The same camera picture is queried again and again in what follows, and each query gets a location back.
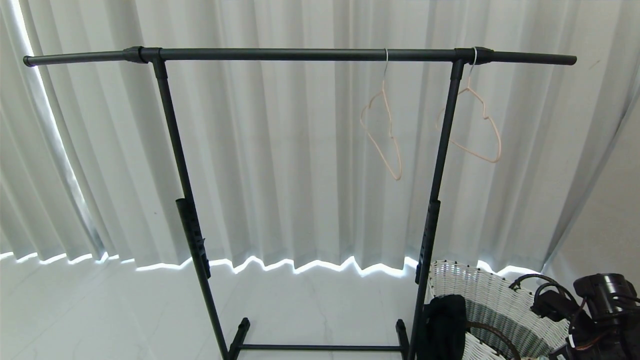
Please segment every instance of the horizontal bar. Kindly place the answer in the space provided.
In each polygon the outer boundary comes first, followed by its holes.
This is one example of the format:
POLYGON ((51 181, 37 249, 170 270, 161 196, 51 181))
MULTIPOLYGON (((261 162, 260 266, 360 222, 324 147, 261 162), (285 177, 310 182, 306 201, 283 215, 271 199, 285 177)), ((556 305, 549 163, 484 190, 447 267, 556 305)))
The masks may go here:
POLYGON ((464 49, 162 49, 131 47, 123 51, 25 56, 27 66, 95 61, 150 62, 160 60, 263 60, 263 61, 458 61, 573 65, 575 56, 509 53, 484 47, 464 49))
POLYGON ((400 346, 367 346, 367 345, 268 345, 240 344, 240 350, 312 350, 312 351, 403 351, 400 346))

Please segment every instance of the basket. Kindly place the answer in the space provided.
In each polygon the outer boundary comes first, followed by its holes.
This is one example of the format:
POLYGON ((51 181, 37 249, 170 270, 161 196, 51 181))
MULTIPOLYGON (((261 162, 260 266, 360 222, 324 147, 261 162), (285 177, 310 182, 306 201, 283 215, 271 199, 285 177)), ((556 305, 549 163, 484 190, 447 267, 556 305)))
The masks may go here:
MULTIPOLYGON (((568 322, 538 317, 530 310, 533 294, 527 289, 509 289, 510 284, 498 275, 453 261, 434 261, 429 270, 428 289, 432 297, 462 295, 467 303, 467 320, 498 329, 511 340, 520 356, 546 356, 564 345, 568 322)), ((513 356, 503 341, 482 329, 471 329, 467 344, 473 347, 465 349, 465 360, 503 359, 495 357, 495 350, 508 358, 513 356), (484 347, 469 340, 473 336, 484 347)))

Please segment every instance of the wire hanger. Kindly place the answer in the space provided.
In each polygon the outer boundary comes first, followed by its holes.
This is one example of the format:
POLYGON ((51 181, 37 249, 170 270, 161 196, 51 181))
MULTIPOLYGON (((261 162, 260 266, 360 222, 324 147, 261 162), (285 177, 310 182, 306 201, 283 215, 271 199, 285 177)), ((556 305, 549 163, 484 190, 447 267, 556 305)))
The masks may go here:
MULTIPOLYGON (((478 95, 478 93, 471 88, 471 73, 474 71, 474 66, 476 66, 476 61, 477 61, 477 57, 478 57, 478 50, 476 49, 476 47, 474 46, 474 51, 476 52, 474 55, 474 63, 473 65, 471 65, 471 70, 469 70, 469 75, 467 76, 467 87, 460 90, 458 92, 458 95, 462 94, 463 92, 470 92, 471 94, 473 94, 474 97, 476 97, 476 99, 478 99, 478 101, 480 101, 480 103, 482 104, 482 118, 483 120, 489 120, 489 122, 491 123, 491 126, 493 128, 493 132, 495 133, 495 137, 498 139, 498 154, 496 155, 495 159, 490 159, 487 158, 486 156, 480 155, 477 152, 471 151, 468 148, 460 145, 458 142, 456 142, 455 140, 449 140, 451 143, 453 143, 455 146, 459 147, 460 149, 463 149, 464 151, 468 152, 469 154, 476 156, 478 158, 481 158, 482 160, 488 161, 490 163, 497 163, 498 161, 500 161, 500 157, 502 157, 502 139, 500 139, 500 132, 498 131, 498 127, 496 127, 495 122, 493 121, 493 118, 491 118, 491 116, 486 114, 486 104, 484 103, 484 100, 482 97, 480 97, 480 95, 478 95)), ((442 115, 442 112, 444 111, 445 108, 442 108, 440 110, 440 112, 438 113, 438 117, 436 118, 436 129, 439 129, 439 123, 438 120, 440 119, 440 116, 442 115)))
POLYGON ((385 64, 385 72, 382 75, 382 89, 380 90, 380 92, 378 92, 376 95, 374 95, 371 98, 371 100, 369 100, 369 104, 367 106, 362 108, 362 111, 360 112, 360 125, 362 126, 364 131, 366 131, 366 133, 369 136, 369 139, 371 139, 371 142, 373 143, 373 145, 375 145, 376 149, 378 150, 378 153, 380 154, 380 157, 382 158, 382 161, 384 161, 385 166, 387 167, 387 170, 389 170, 389 172, 391 173, 391 176, 393 176, 394 179, 396 181, 398 181, 402 177, 402 159, 400 158, 400 148, 398 147, 398 142, 396 140, 396 137, 393 134, 394 121, 393 121, 393 118, 391 117, 391 110, 389 109, 389 101, 387 100, 387 93, 385 92, 385 80, 387 78, 387 67, 389 66, 389 50, 387 50, 387 48, 385 48, 385 53, 387 55, 387 60, 386 60, 386 64, 385 64), (382 150, 380 150, 380 146, 378 146, 378 143, 374 140, 373 136, 371 136, 371 133, 367 129, 367 126, 364 124, 365 114, 367 113, 367 111, 369 109, 371 109, 371 105, 373 105, 373 101, 380 95, 382 95, 382 98, 385 100, 385 107, 387 109, 387 115, 388 115, 388 118, 389 118, 389 138, 394 141, 394 145, 396 146, 396 155, 397 155, 397 158, 398 158, 398 166, 399 166, 399 170, 398 170, 398 174, 397 175, 393 171, 393 169, 391 169, 391 166, 389 165, 389 162, 387 161, 387 158, 382 153, 382 150))

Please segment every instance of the black metal clothes rack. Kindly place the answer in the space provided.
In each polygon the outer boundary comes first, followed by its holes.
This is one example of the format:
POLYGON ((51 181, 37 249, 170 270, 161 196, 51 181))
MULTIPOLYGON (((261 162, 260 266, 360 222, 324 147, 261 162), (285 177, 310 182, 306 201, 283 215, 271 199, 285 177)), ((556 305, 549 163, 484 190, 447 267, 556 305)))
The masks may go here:
POLYGON ((453 114, 456 108, 460 80, 465 64, 481 65, 490 62, 506 63, 537 63, 549 65, 573 65, 577 58, 569 55, 509 53, 493 51, 484 47, 432 50, 432 49, 163 49, 161 47, 130 47, 121 51, 105 51, 98 53, 60 54, 45 56, 25 56, 23 61, 28 67, 40 65, 86 63, 99 61, 130 61, 134 63, 151 63, 156 73, 158 89, 164 108, 164 115, 173 147, 173 154, 180 175, 180 183, 184 198, 177 199, 176 205, 184 233, 189 244, 193 266, 195 267, 202 295, 204 297, 213 331, 224 360, 236 360, 241 350, 321 350, 321 351, 384 351, 400 352, 403 360, 414 360, 416 353, 417 333, 422 315, 422 306, 427 290, 427 277, 433 244, 435 241, 436 225, 440 211, 440 185, 444 172, 447 146, 451 134, 453 114), (213 301, 208 278, 211 273, 209 261, 204 248, 204 238, 200 232, 198 214, 196 212, 189 182, 189 173, 184 159, 178 124, 166 71, 166 61, 172 60, 262 60, 262 61, 446 61, 452 63, 451 82, 445 106, 442 132, 436 165, 431 185, 429 208, 422 236, 419 263, 416 269, 415 282, 418 292, 413 314, 413 329, 411 341, 408 340, 406 328, 402 319, 396 322, 396 332, 399 345, 268 345, 245 344, 244 338, 249 330, 249 319, 243 318, 238 326, 236 336, 227 348, 220 319, 213 301))

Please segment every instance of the vertical pole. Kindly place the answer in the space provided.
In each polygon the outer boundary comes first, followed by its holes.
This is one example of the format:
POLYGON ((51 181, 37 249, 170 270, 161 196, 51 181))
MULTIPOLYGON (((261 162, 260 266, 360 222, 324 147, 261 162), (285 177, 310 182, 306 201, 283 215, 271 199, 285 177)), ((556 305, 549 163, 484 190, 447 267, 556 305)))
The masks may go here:
POLYGON ((415 299, 415 311, 413 312, 413 329, 411 331, 411 343, 409 344, 409 356, 407 359, 414 360, 416 352, 416 342, 418 329, 420 328, 420 318, 422 317, 422 307, 427 292, 427 277, 429 276, 429 266, 431 266, 431 256, 433 255, 433 244, 436 236, 436 225, 438 223, 438 213, 440 211, 440 185, 444 173, 444 163, 447 157, 451 126, 453 124, 453 112, 456 109, 458 90, 462 71, 465 68, 464 60, 456 60, 451 68, 451 82, 449 83, 449 95, 447 105, 444 110, 444 120, 442 122, 442 132, 440 133, 440 144, 438 145, 438 155, 436 157, 436 167, 433 172, 433 183, 431 185, 431 196, 429 197, 429 209, 427 219, 424 224, 424 234, 422 235, 422 250, 424 256, 420 266, 420 277, 418 280, 418 295, 415 299))
POLYGON ((207 306, 207 311, 209 312, 213 332, 216 335, 218 347, 220 348, 220 354, 223 360, 227 360, 229 358, 227 344, 225 344, 225 336, 222 333, 222 326, 220 325, 216 305, 213 302, 213 295, 211 294, 211 288, 209 287, 209 276, 207 275, 209 273, 209 264, 208 262, 205 263, 204 259, 206 259, 206 256, 203 256, 198 248, 199 246, 203 246, 203 239, 200 235, 198 215, 196 213, 195 202, 193 200, 193 192, 191 191, 191 183, 189 182, 189 173, 187 171, 186 160, 184 159, 180 133, 178 132, 178 123, 175 120, 175 110, 173 109, 173 101, 171 99, 171 92, 169 91, 169 80, 166 72, 166 65, 164 64, 164 60, 159 59, 158 57, 154 58, 152 63, 154 64, 154 70, 156 72, 158 89, 160 90, 160 98, 162 99, 162 105, 164 108, 164 117, 166 118, 166 125, 169 129, 169 137, 171 138, 171 145, 173 147, 173 155, 175 156, 178 175, 180 175, 180 183, 182 185, 182 191, 184 192, 184 199, 179 199, 177 201, 180 217, 182 218, 182 225, 187 237, 187 242, 189 243, 191 258, 193 259, 193 267, 198 275, 198 282, 200 283, 202 296, 204 297, 204 302, 207 306))

